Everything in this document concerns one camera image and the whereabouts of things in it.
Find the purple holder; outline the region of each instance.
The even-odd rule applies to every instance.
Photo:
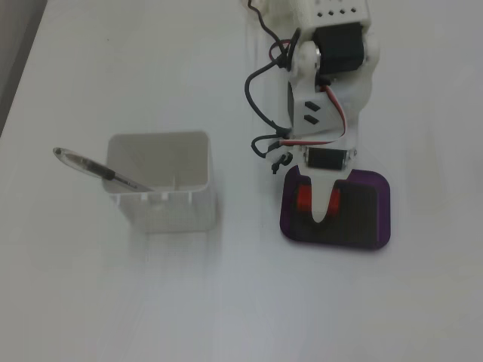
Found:
[[[372,171],[353,170],[346,180],[336,181],[341,190],[340,215],[326,217],[320,224],[312,214],[297,211],[298,185],[311,185],[298,166],[285,176],[280,229],[293,240],[377,250],[391,237],[391,201],[387,180]]]

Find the white 3d-printed robot arm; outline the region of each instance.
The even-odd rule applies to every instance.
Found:
[[[371,26],[368,3],[366,0],[258,0],[257,3],[271,18],[289,19],[285,15],[291,11],[301,30],[288,67],[290,141],[291,145],[300,144],[292,151],[294,160],[300,173],[310,177],[312,217],[321,222],[334,183],[347,179],[352,171],[357,153],[358,116],[369,101],[372,75],[379,61],[378,43],[368,34]],[[328,85],[342,111],[328,96]]]

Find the black cable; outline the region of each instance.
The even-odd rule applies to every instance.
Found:
[[[261,141],[261,140],[273,140],[273,139],[276,139],[276,138],[281,138],[279,134],[269,134],[269,135],[266,135],[266,136],[260,136],[260,137],[257,137],[256,139],[254,139],[253,141],[251,141],[251,149],[254,150],[254,152],[257,154],[257,156],[261,157],[261,158],[266,158],[266,155],[273,151],[274,149],[278,149],[280,148],[280,143],[279,142],[275,142],[273,144],[271,144],[269,146],[269,149],[265,152],[265,153],[262,153],[258,148],[257,148],[257,142],[258,141]]]
[[[267,25],[265,25],[265,22],[263,21],[262,13],[260,13],[260,10],[258,10],[256,7],[252,6],[251,4],[252,0],[248,0],[248,7],[255,11],[258,15],[258,20],[260,21],[260,25],[262,26],[262,29],[265,30],[265,32],[270,35],[273,40],[275,40],[275,43],[277,43],[278,47],[280,48],[281,54],[282,55],[287,55],[287,51],[285,50],[283,44],[281,43],[280,38],[271,30]]]
[[[297,28],[297,30],[295,30],[294,36],[292,36],[292,40],[290,40],[290,50],[288,51],[287,64],[285,65],[285,68],[289,72],[292,70],[292,58],[294,57],[295,46],[297,45],[300,39],[301,33],[302,33],[302,30],[300,30],[300,28]]]
[[[269,29],[268,26],[266,26],[265,22],[263,21],[263,17],[262,17],[262,14],[260,13],[260,10],[252,6],[251,2],[252,0],[248,0],[248,7],[251,10],[255,11],[255,13],[257,13],[258,20],[260,21],[260,25],[262,26],[262,29],[275,40],[275,46],[278,46],[281,52],[280,55],[277,58],[275,58],[271,63],[267,64],[261,69],[258,69],[256,72],[250,74],[245,82],[245,96],[247,97],[247,101],[250,104],[251,108],[255,111],[255,113],[257,113],[257,115],[260,118],[262,118],[262,121],[264,121],[266,124],[268,124],[271,128],[273,128],[276,131],[276,134],[273,134],[273,135],[257,137],[251,143],[251,148],[254,150],[254,152],[261,158],[265,158],[267,153],[271,152],[273,149],[277,149],[278,147],[280,147],[279,142],[276,142],[270,145],[266,153],[262,153],[257,148],[256,143],[261,140],[286,138],[288,134],[291,132],[291,129],[278,126],[274,121],[270,120],[266,115],[263,114],[262,111],[260,111],[258,106],[255,104],[253,98],[251,97],[250,84],[251,84],[251,81],[253,81],[257,76],[263,74],[264,72],[267,72],[275,65],[277,65],[279,68],[286,68],[286,70],[288,71],[291,70],[292,58],[294,56],[295,46],[297,45],[297,42],[299,41],[299,38],[300,38],[301,30],[300,28],[297,28],[297,30],[295,30],[294,35],[292,36],[292,39],[290,40],[290,44],[288,45],[288,47],[287,48],[284,47],[280,38],[271,29]]]
[[[278,133],[282,133],[282,135],[290,133],[291,129],[290,128],[283,128],[278,126],[274,121],[271,121],[266,115],[263,114],[262,111],[258,108],[258,106],[255,104],[253,98],[251,97],[250,94],[250,83],[253,81],[258,75],[263,74],[267,70],[270,70],[277,64],[277,59],[272,61],[271,63],[267,64],[261,69],[258,69],[256,72],[250,74],[247,78],[247,81],[245,82],[245,96],[247,97],[248,103],[250,103],[251,108],[257,113],[257,115],[262,118],[262,121],[267,123],[271,128],[276,130]]]

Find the red wire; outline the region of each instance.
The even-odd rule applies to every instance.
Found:
[[[321,88],[321,91],[324,91],[327,94],[327,97],[329,100],[334,104],[335,108],[339,112],[340,117],[342,118],[342,123],[344,126],[344,131],[342,134],[339,136],[337,140],[339,140],[341,137],[343,137],[346,134],[347,131],[347,120],[346,116],[344,115],[344,111],[342,110],[342,106],[337,102],[337,98],[335,97],[334,92],[331,90],[331,88],[327,85]],[[297,140],[282,140],[280,141],[280,144],[282,146],[322,146],[322,145],[328,145],[329,143],[334,143],[335,141],[297,141]]]
[[[281,43],[282,43],[283,45],[289,45],[289,44],[290,44],[290,42],[291,42],[291,40],[290,40],[290,39],[285,39],[285,40],[282,40],[282,41],[281,41]],[[270,60],[271,60],[272,62],[275,60],[275,58],[274,58],[274,57],[273,57],[273,55],[272,55],[272,51],[273,51],[273,49],[275,49],[276,47],[278,47],[278,44],[277,44],[277,43],[273,43],[273,44],[272,44],[272,46],[270,47],[270,50],[269,50],[269,57],[270,57]]]

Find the red object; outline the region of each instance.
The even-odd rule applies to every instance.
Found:
[[[340,190],[333,189],[331,200],[329,201],[329,207],[327,209],[327,216],[336,216],[339,213],[340,208]]]
[[[299,186],[297,210],[306,213],[312,212],[312,187],[310,185]]]
[[[329,206],[327,208],[327,216],[336,216],[340,209],[340,190],[333,189]],[[312,187],[309,185],[300,185],[297,195],[297,210],[304,213],[312,213]]]

